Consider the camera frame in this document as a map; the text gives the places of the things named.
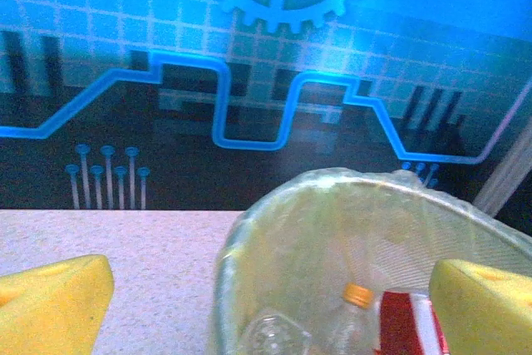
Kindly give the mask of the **orange label bottle yellow cap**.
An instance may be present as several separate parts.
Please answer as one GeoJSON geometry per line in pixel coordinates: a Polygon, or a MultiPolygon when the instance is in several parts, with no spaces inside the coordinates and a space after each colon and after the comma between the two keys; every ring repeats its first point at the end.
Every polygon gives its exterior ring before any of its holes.
{"type": "Polygon", "coordinates": [[[375,293],[347,283],[341,300],[331,315],[328,351],[331,355],[376,355],[380,344],[375,293]]]}

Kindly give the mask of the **crushed clear plastic bottle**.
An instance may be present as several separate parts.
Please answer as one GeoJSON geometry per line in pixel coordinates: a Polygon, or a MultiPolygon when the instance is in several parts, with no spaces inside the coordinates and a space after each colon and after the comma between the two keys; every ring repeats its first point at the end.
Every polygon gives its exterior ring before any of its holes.
{"type": "Polygon", "coordinates": [[[238,355],[308,355],[312,335],[272,308],[261,310],[239,339],[238,355]]]}

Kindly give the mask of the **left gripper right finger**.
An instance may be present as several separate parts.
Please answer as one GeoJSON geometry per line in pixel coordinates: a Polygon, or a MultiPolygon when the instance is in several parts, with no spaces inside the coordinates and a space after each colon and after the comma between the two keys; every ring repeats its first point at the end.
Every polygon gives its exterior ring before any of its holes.
{"type": "Polygon", "coordinates": [[[443,259],[429,293],[451,355],[532,355],[532,277],[443,259]]]}

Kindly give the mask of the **red small packet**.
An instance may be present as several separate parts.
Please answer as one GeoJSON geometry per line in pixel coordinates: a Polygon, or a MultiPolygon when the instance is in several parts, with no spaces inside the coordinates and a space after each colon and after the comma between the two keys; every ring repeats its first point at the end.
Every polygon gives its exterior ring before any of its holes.
{"type": "Polygon", "coordinates": [[[450,355],[426,290],[392,288],[377,302],[374,355],[450,355]]]}

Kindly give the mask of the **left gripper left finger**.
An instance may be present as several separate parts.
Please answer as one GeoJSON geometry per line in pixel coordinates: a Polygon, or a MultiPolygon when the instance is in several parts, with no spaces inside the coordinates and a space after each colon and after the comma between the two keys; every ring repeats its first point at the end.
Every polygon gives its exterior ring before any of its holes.
{"type": "Polygon", "coordinates": [[[102,254],[0,276],[0,355],[91,355],[113,291],[102,254]]]}

